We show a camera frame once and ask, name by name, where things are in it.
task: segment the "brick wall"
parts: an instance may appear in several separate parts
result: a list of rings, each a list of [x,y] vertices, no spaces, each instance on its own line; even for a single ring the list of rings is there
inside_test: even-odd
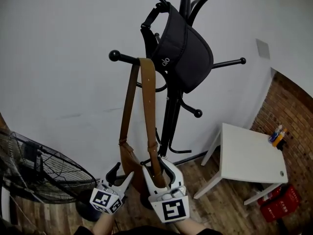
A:
[[[288,129],[283,154],[289,182],[302,198],[296,212],[283,218],[291,232],[313,220],[313,98],[277,72],[251,129],[271,135],[279,124]]]

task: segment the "brown leather bag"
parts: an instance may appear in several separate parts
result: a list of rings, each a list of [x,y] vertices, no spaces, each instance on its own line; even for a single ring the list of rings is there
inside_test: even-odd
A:
[[[1,113],[0,113],[0,129],[9,130],[9,127],[6,125]]]
[[[158,154],[156,141],[156,70],[151,59],[139,58],[139,60],[141,66],[143,108],[148,136],[148,152],[151,158],[153,181],[157,187],[162,188],[165,187],[165,181],[157,159]],[[134,171],[132,185],[142,195],[149,196],[142,172],[142,166],[133,152],[134,149],[127,144],[127,133],[131,119],[138,73],[139,66],[133,65],[124,105],[119,147],[125,174],[128,175]]]

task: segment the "coat rack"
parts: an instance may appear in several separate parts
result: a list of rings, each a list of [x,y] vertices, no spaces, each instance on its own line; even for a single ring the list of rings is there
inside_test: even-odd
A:
[[[167,5],[166,0],[159,0],[164,6]],[[187,23],[192,26],[196,15],[198,14],[199,10],[202,8],[202,6],[207,2],[208,0],[194,0],[191,2],[191,0],[180,0],[180,7],[179,7],[179,13],[182,15],[182,17],[187,21]],[[159,34],[155,34],[156,40],[159,42],[160,37]],[[121,54],[118,50],[112,50],[109,53],[109,58],[111,61],[122,61],[125,63],[133,64],[133,65],[140,65],[140,62],[137,58],[130,57],[124,54]],[[221,67],[227,67],[231,65],[237,65],[237,64],[245,64],[246,59],[240,58],[238,60],[232,60],[222,63],[216,63],[213,65],[212,69],[217,69]],[[181,150],[177,151],[172,148],[172,141],[174,138],[174,133],[179,117],[179,111],[180,108],[184,108],[185,110],[191,112],[196,118],[200,118],[202,116],[202,111],[200,109],[195,109],[189,105],[187,105],[182,97],[183,92],[180,88],[175,84],[174,79],[171,78],[171,74],[168,72],[165,72],[163,70],[159,70],[156,68],[156,71],[159,72],[163,78],[165,79],[165,85],[161,88],[157,88],[156,92],[161,92],[165,89],[167,89],[167,97],[166,97],[166,106],[165,106],[165,115],[164,115],[164,122],[163,122],[163,129],[162,129],[162,135],[161,139],[159,138],[159,135],[156,131],[156,139],[160,144],[159,148],[159,155],[162,157],[166,157],[167,149],[174,153],[190,153],[191,150]],[[150,162],[150,160],[143,161],[142,164],[146,164]]]

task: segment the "bottle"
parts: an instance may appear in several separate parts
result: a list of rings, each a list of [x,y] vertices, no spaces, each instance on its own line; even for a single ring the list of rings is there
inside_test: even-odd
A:
[[[270,193],[266,194],[264,197],[259,198],[258,199],[258,204],[261,206],[264,203],[269,202],[270,200],[276,198],[277,196],[280,195],[280,191],[282,190],[281,186],[277,187],[276,189],[274,189],[273,191],[271,191]]]
[[[270,143],[273,143],[275,141],[275,139],[278,137],[279,133],[282,131],[283,126],[280,125],[276,128],[276,130],[274,131],[274,133],[268,138],[268,141]]]
[[[276,147],[278,145],[278,143],[280,142],[280,140],[282,140],[285,136],[285,133],[287,132],[287,129],[285,128],[283,131],[281,131],[278,135],[278,137],[275,139],[275,141],[272,143],[272,145],[274,147]]]

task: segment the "electric fan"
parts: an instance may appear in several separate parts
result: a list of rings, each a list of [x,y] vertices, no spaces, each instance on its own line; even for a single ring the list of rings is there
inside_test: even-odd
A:
[[[12,194],[47,204],[81,200],[84,192],[97,186],[73,160],[7,130],[0,130],[0,171],[3,186]]]

